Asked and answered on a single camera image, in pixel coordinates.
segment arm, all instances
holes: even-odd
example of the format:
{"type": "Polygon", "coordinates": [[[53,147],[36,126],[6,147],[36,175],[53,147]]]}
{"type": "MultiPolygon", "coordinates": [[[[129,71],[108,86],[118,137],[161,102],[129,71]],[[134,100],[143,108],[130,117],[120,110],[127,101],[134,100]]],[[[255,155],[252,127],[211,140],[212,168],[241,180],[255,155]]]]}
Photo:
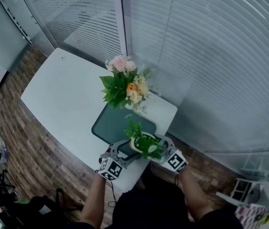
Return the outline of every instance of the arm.
{"type": "Polygon", "coordinates": [[[182,183],[188,211],[193,219],[198,222],[205,214],[213,211],[210,202],[193,177],[189,167],[179,174],[179,179],[182,183]]]}
{"type": "Polygon", "coordinates": [[[95,229],[99,229],[103,221],[105,185],[105,178],[95,174],[81,214],[81,222],[88,223],[95,229]]]}

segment black shirt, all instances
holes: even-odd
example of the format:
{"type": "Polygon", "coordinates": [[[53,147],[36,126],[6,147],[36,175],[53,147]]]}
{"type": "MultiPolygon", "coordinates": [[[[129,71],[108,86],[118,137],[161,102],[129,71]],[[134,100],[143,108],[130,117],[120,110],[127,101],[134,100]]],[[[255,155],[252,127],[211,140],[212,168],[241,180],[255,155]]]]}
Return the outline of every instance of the black shirt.
{"type": "MultiPolygon", "coordinates": [[[[223,209],[206,214],[198,223],[187,216],[184,195],[176,186],[163,191],[132,190],[122,194],[108,229],[242,229],[233,213],[223,209]]],[[[73,223],[68,229],[93,229],[87,223],[73,223]]]]}

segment orange flower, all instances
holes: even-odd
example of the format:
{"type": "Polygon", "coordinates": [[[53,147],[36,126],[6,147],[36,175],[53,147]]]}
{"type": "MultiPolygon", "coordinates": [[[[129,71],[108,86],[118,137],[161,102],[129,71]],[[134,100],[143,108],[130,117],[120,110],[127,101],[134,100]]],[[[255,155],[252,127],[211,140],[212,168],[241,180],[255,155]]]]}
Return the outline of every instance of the orange flower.
{"type": "Polygon", "coordinates": [[[128,86],[127,86],[127,93],[130,93],[132,91],[136,91],[136,85],[133,84],[133,83],[129,83],[128,86]]]}

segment pink flower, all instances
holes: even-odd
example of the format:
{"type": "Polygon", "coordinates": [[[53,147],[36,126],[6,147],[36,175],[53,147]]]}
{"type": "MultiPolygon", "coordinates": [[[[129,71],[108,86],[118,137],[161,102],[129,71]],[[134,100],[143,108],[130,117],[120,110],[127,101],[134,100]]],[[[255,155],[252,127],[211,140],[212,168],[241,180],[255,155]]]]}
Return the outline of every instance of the pink flower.
{"type": "Polygon", "coordinates": [[[117,71],[122,72],[126,68],[126,60],[123,56],[115,56],[110,63],[116,68],[117,71]]]}
{"type": "Polygon", "coordinates": [[[133,61],[127,61],[126,62],[126,69],[128,71],[134,71],[136,69],[136,65],[133,61]]]}

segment cable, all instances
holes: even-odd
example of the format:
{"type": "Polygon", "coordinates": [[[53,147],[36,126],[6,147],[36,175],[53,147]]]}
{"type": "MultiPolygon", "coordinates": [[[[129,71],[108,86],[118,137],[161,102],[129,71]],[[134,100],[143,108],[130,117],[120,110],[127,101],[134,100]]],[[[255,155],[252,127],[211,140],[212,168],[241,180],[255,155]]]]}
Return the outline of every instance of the cable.
{"type": "Polygon", "coordinates": [[[106,181],[106,185],[108,185],[108,186],[111,187],[111,189],[112,189],[112,195],[113,195],[113,197],[114,197],[114,201],[110,201],[110,202],[108,202],[107,205],[108,205],[110,208],[114,208],[115,205],[116,205],[116,198],[115,198],[115,195],[114,195],[114,185],[112,184],[112,182],[110,182],[110,183],[106,181]]]}

